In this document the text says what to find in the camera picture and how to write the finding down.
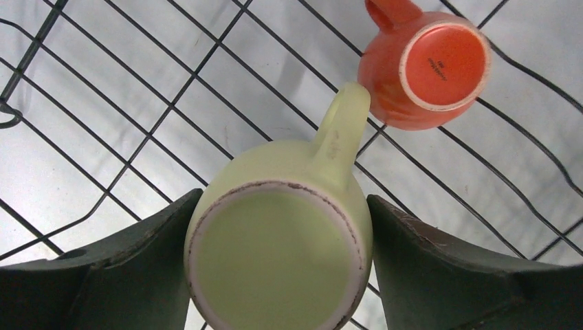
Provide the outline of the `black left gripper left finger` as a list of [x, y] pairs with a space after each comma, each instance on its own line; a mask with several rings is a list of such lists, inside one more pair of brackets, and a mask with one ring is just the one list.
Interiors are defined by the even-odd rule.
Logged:
[[2, 329], [183, 329], [194, 189], [119, 232], [53, 260], [1, 268]]

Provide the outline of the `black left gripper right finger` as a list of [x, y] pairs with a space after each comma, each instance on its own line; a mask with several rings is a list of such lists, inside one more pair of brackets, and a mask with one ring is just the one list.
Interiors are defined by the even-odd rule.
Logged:
[[493, 252], [377, 195], [367, 203], [389, 329], [581, 329], [582, 266]]

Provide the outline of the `light green cup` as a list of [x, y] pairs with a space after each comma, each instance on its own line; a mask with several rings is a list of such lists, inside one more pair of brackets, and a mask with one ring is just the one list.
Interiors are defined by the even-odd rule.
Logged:
[[370, 103], [346, 84], [312, 141], [251, 148], [204, 190], [184, 267], [213, 329], [341, 329], [355, 313], [372, 264], [371, 214], [353, 174]]

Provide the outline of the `orange cup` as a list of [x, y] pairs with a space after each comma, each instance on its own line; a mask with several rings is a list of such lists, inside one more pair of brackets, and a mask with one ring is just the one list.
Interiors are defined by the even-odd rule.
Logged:
[[379, 28], [360, 59], [358, 82], [371, 113], [407, 131], [439, 127], [467, 111], [485, 88], [491, 48], [467, 19], [424, 12], [412, 1], [366, 1]]

